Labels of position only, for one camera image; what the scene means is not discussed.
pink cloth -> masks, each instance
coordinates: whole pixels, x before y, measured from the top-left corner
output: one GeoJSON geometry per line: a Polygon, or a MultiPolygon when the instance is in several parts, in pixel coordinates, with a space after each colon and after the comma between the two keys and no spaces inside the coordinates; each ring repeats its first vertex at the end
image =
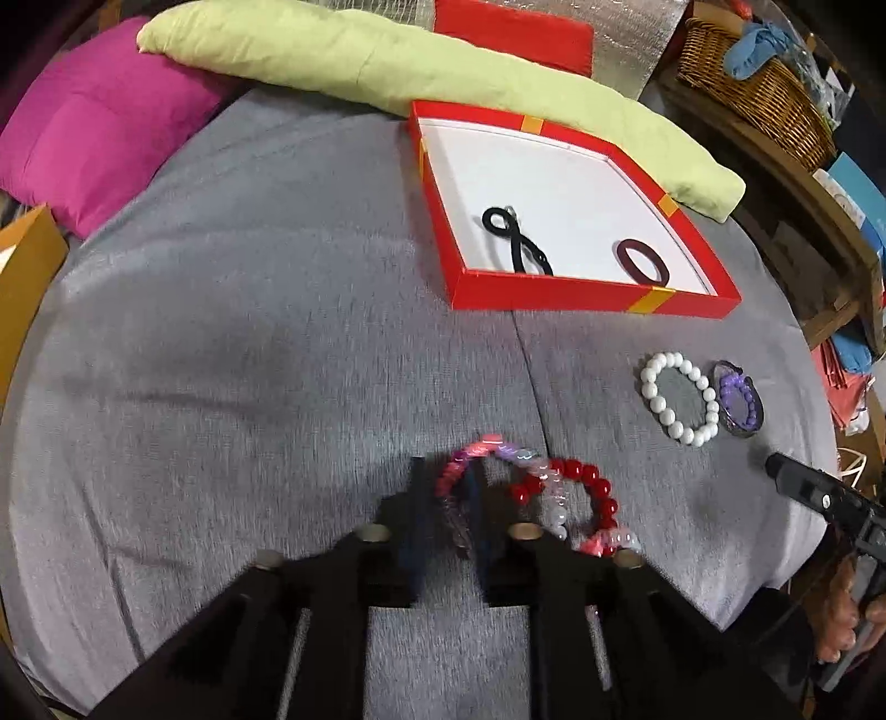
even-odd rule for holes
{"type": "Polygon", "coordinates": [[[834,343],[830,340],[825,340],[812,351],[812,361],[824,384],[831,417],[844,430],[855,417],[871,376],[844,370],[834,350],[834,343]]]}
{"type": "Polygon", "coordinates": [[[132,18],[53,60],[0,134],[0,188],[82,238],[147,187],[237,84],[140,54],[132,18]]]}

long yellow cushion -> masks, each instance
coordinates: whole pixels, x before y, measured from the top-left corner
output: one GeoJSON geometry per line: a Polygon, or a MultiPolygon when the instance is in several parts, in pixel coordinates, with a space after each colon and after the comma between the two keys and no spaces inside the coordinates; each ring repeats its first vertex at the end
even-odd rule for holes
{"type": "Polygon", "coordinates": [[[298,0],[198,0],[138,34],[142,52],[408,115],[414,99],[544,118],[618,145],[676,200],[723,222],[744,181],[661,115],[579,75],[298,0]]]}

blue cloth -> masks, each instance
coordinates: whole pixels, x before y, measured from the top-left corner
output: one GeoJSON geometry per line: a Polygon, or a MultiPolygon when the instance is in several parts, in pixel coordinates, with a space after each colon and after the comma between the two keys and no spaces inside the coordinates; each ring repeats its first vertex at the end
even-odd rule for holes
{"type": "Polygon", "coordinates": [[[723,69],[736,80],[747,80],[767,60],[781,55],[793,41],[780,27],[766,22],[745,24],[742,39],[723,56],[723,69]]]}
{"type": "Polygon", "coordinates": [[[871,348],[865,342],[865,334],[857,320],[840,328],[831,336],[840,365],[847,372],[868,375],[874,366],[871,348]]]}

basket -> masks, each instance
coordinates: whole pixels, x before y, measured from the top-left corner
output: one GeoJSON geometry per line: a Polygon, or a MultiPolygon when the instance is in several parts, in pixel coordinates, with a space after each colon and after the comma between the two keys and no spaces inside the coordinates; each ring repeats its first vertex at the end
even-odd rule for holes
{"type": "Polygon", "coordinates": [[[831,128],[783,62],[772,58],[748,80],[736,80],[723,70],[723,56],[739,36],[698,18],[686,26],[680,80],[741,115],[809,172],[833,160],[831,128]]]}

gray fabric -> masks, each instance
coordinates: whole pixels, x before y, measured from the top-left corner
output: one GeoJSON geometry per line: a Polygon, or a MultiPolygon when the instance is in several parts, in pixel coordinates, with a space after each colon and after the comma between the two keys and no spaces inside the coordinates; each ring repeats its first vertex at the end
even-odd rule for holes
{"type": "MultiPolygon", "coordinates": [[[[766,448],[834,470],[835,444],[753,245],[691,217],[744,297],[723,321],[453,312],[403,123],[251,91],[72,254],[27,338],[0,426],[19,657],[88,708],[256,550],[326,548],[409,456],[491,430],[595,461],[652,561],[728,623],[822,531],[776,495],[766,448]],[[760,436],[669,440],[636,379],[663,348],[744,365],[760,436]]],[[[419,607],[374,614],[367,717],[528,717],[525,613],[483,608],[438,543],[419,607]]]]}

